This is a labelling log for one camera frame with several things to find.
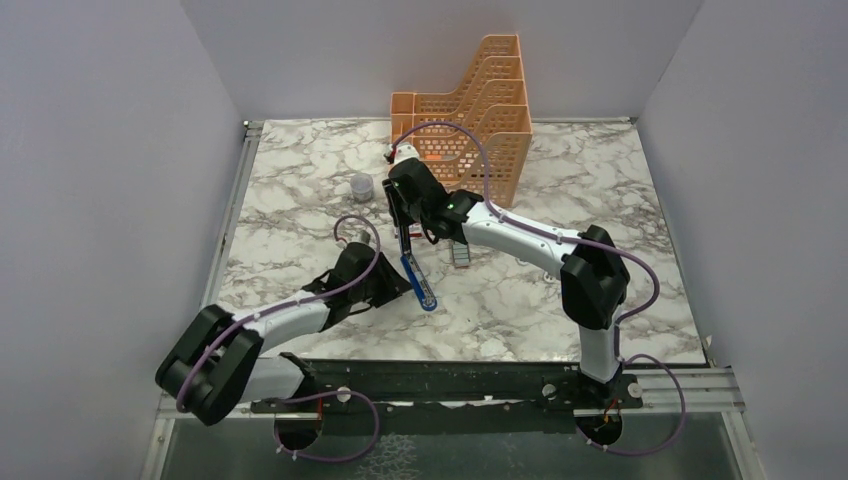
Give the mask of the staple tray with staples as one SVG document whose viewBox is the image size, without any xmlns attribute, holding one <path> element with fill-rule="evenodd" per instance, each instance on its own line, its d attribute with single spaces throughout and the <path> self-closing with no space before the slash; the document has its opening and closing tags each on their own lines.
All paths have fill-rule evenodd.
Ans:
<svg viewBox="0 0 848 480">
<path fill-rule="evenodd" d="M 469 247 L 462 243 L 453 242 L 451 245 L 451 258 L 456 268 L 468 268 L 471 263 Z"/>
</svg>

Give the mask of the red white staple box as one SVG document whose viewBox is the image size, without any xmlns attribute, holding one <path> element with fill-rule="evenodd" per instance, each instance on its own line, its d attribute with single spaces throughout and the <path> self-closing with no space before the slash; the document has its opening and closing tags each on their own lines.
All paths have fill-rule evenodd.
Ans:
<svg viewBox="0 0 848 480">
<path fill-rule="evenodd" d="M 421 231 L 421 227 L 419 224 L 414 223 L 412 225 L 407 226 L 395 226 L 394 227 L 395 238 L 400 239 L 402 235 L 410 239 L 420 239 L 423 237 L 423 233 Z"/>
</svg>

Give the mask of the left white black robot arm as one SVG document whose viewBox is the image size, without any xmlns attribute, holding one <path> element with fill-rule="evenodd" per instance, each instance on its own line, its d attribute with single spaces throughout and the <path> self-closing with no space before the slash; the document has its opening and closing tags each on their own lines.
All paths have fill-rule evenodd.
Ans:
<svg viewBox="0 0 848 480">
<path fill-rule="evenodd" d="M 302 410 L 313 401 L 315 387 L 302 363 L 280 357 L 260 369 L 260 355 L 380 308 L 413 288 L 384 254 L 351 242 L 331 269 L 282 302 L 241 320 L 217 304 L 202 308 L 158 367 L 155 382 L 176 400 L 179 411 L 207 426 L 240 403 L 265 398 L 277 397 L 288 409 Z"/>
</svg>

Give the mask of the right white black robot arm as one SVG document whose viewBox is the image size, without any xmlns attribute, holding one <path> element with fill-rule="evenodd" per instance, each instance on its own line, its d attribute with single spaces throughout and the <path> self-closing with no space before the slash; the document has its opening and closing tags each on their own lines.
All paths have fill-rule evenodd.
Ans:
<svg viewBox="0 0 848 480">
<path fill-rule="evenodd" d="M 398 228 L 414 223 L 434 240 L 452 240 L 508 254 L 532 264 L 561 286 L 566 316 L 579 327 L 579 398 L 600 407 L 617 392 L 621 370 L 614 322 L 626 298 L 630 274 L 606 230 L 563 233 L 552 226 L 510 217 L 467 190 L 449 192 L 417 158 L 398 162 L 382 182 Z"/>
</svg>

